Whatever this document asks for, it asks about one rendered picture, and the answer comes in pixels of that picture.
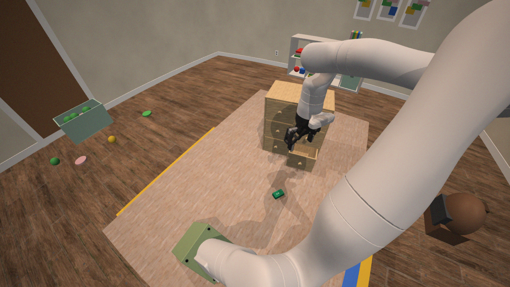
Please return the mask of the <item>green nine-volt battery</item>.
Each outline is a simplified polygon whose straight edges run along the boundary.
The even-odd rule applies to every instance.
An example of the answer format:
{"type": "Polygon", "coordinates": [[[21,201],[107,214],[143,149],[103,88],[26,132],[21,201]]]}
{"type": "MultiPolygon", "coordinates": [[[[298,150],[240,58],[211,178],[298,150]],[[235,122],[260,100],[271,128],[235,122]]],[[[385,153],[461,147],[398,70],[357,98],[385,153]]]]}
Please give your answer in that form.
{"type": "Polygon", "coordinates": [[[280,189],[280,190],[278,190],[278,191],[275,191],[275,192],[273,193],[273,197],[274,197],[275,199],[278,199],[279,197],[281,197],[281,196],[283,196],[283,195],[284,195],[284,192],[282,191],[282,189],[280,189]]]}

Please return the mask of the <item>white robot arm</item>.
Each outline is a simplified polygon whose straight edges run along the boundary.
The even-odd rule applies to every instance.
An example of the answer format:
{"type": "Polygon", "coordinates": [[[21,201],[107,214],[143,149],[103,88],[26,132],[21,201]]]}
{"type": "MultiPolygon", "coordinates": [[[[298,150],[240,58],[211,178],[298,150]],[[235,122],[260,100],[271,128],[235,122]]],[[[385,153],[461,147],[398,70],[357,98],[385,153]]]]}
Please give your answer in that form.
{"type": "Polygon", "coordinates": [[[194,260],[226,287],[321,287],[361,263],[426,211],[466,149],[495,118],[510,117],[510,0],[464,18],[436,53],[375,38],[310,43],[300,55],[313,76],[297,113],[317,129],[337,73],[413,90],[362,158],[330,190],[311,231],[285,253],[266,256],[215,238],[194,260]]]}

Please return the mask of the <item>light wooden chest of drawers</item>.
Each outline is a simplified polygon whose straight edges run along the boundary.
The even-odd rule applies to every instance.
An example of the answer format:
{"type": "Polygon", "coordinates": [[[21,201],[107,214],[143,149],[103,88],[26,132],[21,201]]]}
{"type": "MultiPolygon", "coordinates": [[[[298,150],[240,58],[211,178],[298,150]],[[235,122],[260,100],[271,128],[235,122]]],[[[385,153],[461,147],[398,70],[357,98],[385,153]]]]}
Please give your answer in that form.
{"type": "MultiPolygon", "coordinates": [[[[266,119],[269,120],[269,118],[266,118],[266,105],[267,105],[267,99],[271,100],[280,100],[282,102],[286,103],[292,103],[297,104],[300,99],[301,95],[301,89],[302,84],[296,84],[296,83],[290,83],[285,81],[278,81],[275,80],[272,87],[270,88],[269,92],[265,96],[265,109],[264,109],[264,127],[263,127],[263,150],[268,151],[264,149],[264,143],[265,143],[265,121],[266,119]]],[[[334,114],[335,112],[335,94],[333,90],[327,89],[326,98],[324,100],[324,107],[323,110],[330,111],[334,114]]],[[[330,124],[329,124],[330,125],[330,124]]],[[[322,138],[320,147],[318,149],[318,153],[320,152],[321,146],[324,142],[324,138],[326,137],[326,133],[328,131],[329,125],[327,125],[327,128],[325,131],[320,130],[324,133],[324,137],[322,138]]],[[[271,151],[268,151],[271,152],[271,151]]]]}

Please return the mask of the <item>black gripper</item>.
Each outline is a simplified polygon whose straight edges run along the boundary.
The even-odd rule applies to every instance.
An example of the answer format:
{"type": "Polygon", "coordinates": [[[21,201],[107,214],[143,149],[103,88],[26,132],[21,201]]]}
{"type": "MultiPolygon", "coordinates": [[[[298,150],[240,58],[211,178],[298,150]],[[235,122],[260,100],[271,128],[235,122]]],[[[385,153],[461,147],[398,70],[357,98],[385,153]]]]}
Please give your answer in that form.
{"type": "Polygon", "coordinates": [[[286,142],[286,144],[288,145],[288,149],[292,152],[293,149],[294,149],[294,145],[295,145],[295,142],[297,140],[300,140],[300,138],[306,134],[308,134],[308,137],[307,137],[307,140],[309,142],[313,142],[313,138],[314,136],[316,135],[316,132],[320,132],[321,130],[321,127],[320,128],[317,128],[317,129],[311,129],[308,127],[308,121],[307,119],[304,119],[302,117],[300,117],[298,115],[298,113],[296,113],[296,117],[295,117],[295,120],[296,120],[296,125],[294,128],[290,128],[288,127],[287,128],[287,131],[286,131],[286,134],[285,134],[285,138],[284,138],[284,141],[286,142]],[[295,133],[298,133],[298,137],[295,135],[295,133]],[[312,133],[311,133],[312,132],[312,133]],[[292,138],[295,138],[294,140],[292,140],[292,138]]]}

